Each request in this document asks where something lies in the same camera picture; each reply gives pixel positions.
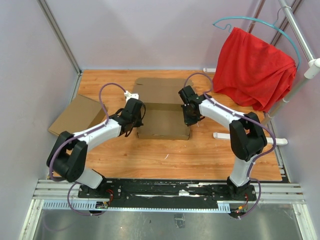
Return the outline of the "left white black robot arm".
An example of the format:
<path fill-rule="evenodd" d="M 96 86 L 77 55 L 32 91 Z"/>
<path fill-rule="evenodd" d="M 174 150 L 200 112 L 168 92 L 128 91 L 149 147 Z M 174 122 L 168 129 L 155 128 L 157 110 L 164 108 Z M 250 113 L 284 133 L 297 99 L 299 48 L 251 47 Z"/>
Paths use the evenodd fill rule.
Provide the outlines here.
<path fill-rule="evenodd" d="M 104 176 L 86 167 L 87 154 L 108 140 L 128 137 L 134 128 L 143 125 L 146 109 L 141 100 L 130 98 L 123 108 L 107 116 L 106 121 L 76 133 L 62 132 L 46 162 L 50 179 L 87 186 L 96 198 L 103 197 L 107 193 Z"/>

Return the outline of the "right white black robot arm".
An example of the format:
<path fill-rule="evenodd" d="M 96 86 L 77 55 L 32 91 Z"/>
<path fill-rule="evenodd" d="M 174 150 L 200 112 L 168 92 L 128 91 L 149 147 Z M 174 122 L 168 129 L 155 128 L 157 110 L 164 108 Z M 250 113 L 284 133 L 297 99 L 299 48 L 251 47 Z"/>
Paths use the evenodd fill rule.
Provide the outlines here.
<path fill-rule="evenodd" d="M 255 157 L 262 153 L 267 145 L 267 138 L 258 116 L 253 112 L 244 114 L 232 110 L 205 93 L 198 95 L 189 85 L 183 87 L 178 95 L 183 102 L 181 108 L 187 126 L 209 118 L 229 130 L 235 162 L 226 181 L 226 193 L 232 200 L 240 199 L 250 185 Z"/>

